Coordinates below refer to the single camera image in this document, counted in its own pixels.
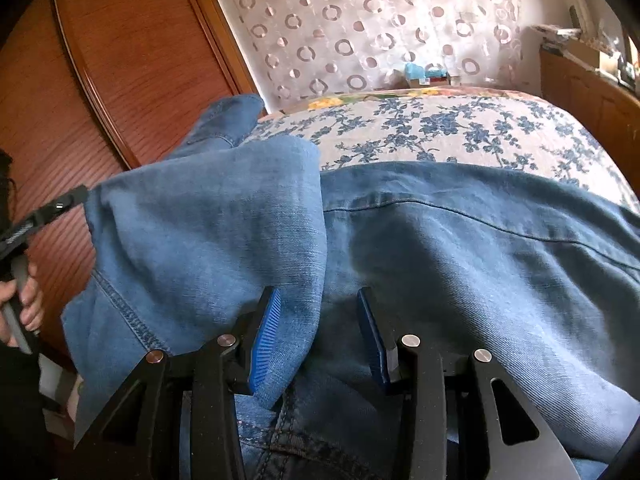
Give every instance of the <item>finger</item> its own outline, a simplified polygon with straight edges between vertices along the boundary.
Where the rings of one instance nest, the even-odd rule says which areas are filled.
[[[39,289],[38,282],[33,278],[29,278],[23,290],[20,291],[20,302],[22,306],[30,306],[33,300],[36,299]]]
[[[15,280],[8,283],[0,282],[0,303],[6,303],[15,294]]]
[[[42,325],[42,320],[44,319],[44,310],[39,311],[39,313],[36,314],[36,317],[33,319],[33,321],[31,321],[27,326],[26,329],[29,332],[33,332],[34,330],[40,328],[40,326]]]
[[[20,322],[24,326],[27,326],[42,310],[42,291],[40,291],[36,298],[33,300],[33,303],[31,303],[28,308],[24,308],[20,313]]]

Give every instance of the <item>denim fabric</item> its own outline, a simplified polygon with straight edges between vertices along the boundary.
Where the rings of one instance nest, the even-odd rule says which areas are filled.
[[[199,348],[276,285],[270,374],[236,400],[249,478],[388,478],[400,400],[367,366],[355,295],[369,285],[435,346],[488,348],[572,456],[613,457],[640,414],[637,216],[523,173],[390,162],[320,176],[302,139],[210,142],[236,146],[257,107],[226,100],[168,160],[90,193],[95,269],[63,316],[85,378],[77,437],[149,349]],[[602,468],[577,465],[585,479]]]

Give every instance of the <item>wooden furniture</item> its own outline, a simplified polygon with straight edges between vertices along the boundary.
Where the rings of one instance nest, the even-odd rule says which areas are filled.
[[[542,95],[578,119],[640,195],[640,101],[562,56],[540,50]]]
[[[34,0],[0,50],[0,146],[13,158],[15,218],[67,189],[159,160],[210,102],[255,92],[216,0]],[[91,273],[82,210],[36,236],[46,318]]]

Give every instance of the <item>box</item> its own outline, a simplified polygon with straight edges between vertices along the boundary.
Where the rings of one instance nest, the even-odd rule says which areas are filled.
[[[448,86],[448,77],[427,77],[424,79],[411,79],[409,88],[434,88],[436,86]]]
[[[583,63],[591,66],[592,68],[600,69],[602,72],[607,72],[618,77],[618,58],[609,56],[604,52],[597,50],[589,45],[575,40],[569,39],[565,46],[567,52],[580,59]]]

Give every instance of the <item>black plastic part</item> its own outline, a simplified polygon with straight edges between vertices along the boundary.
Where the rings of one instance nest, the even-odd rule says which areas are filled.
[[[2,312],[18,343],[18,348],[25,354],[35,354],[39,352],[40,347],[38,338],[20,322],[20,313],[22,312],[20,292],[24,289],[29,279],[29,260],[26,254],[18,254],[12,258],[10,269],[11,276],[16,281],[17,292],[9,300],[8,308],[4,308]]]
[[[380,307],[373,290],[368,286],[358,291],[357,301],[358,325],[371,375],[386,394],[397,393],[404,377],[396,344],[399,320]]]
[[[598,480],[638,480],[640,478],[640,418],[620,451]]]
[[[203,346],[196,362],[191,400],[193,480],[244,480],[236,404],[225,380],[225,362],[234,358],[238,344],[236,340],[221,348],[211,341]]]
[[[440,355],[427,346],[398,341],[407,363],[410,387],[402,401],[402,419],[394,480],[444,480],[447,476],[447,405]]]
[[[195,354],[163,354],[157,363],[143,358],[84,434],[60,478],[177,480],[180,419],[174,415],[190,387],[194,360]]]
[[[83,203],[87,193],[85,186],[78,186],[29,213],[16,225],[5,231],[0,237],[0,260],[4,260],[18,247],[25,244],[29,236],[36,234],[39,229]]]
[[[502,365],[472,356],[468,365],[461,439],[467,480],[580,480],[551,428]]]
[[[262,298],[273,291],[267,287]],[[251,345],[264,312],[258,306],[239,317],[229,346],[214,339],[197,352],[170,356],[158,350],[148,354],[151,362],[142,358],[84,434],[60,480],[177,480],[187,390],[191,479],[244,480],[234,394],[248,393]]]

